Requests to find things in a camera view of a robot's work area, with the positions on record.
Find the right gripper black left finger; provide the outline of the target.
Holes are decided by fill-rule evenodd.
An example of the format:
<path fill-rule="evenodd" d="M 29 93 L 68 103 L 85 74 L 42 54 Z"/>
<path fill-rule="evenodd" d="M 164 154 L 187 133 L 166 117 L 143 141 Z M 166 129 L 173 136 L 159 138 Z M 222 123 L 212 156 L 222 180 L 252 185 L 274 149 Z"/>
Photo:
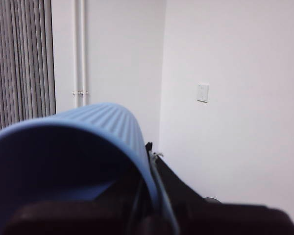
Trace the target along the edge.
<path fill-rule="evenodd" d="M 42 201 L 17 210 L 5 235 L 132 235 L 149 197 L 142 176 L 128 171 L 90 201 Z"/>

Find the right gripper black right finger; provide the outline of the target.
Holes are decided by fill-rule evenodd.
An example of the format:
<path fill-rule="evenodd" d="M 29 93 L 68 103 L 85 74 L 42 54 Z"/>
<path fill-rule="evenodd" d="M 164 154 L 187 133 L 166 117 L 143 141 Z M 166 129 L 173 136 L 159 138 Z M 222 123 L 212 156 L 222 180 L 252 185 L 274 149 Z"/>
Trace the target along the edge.
<path fill-rule="evenodd" d="M 262 205 L 227 204 L 202 197 L 186 185 L 146 144 L 163 216 L 179 235 L 294 235 L 294 223 L 281 210 Z"/>

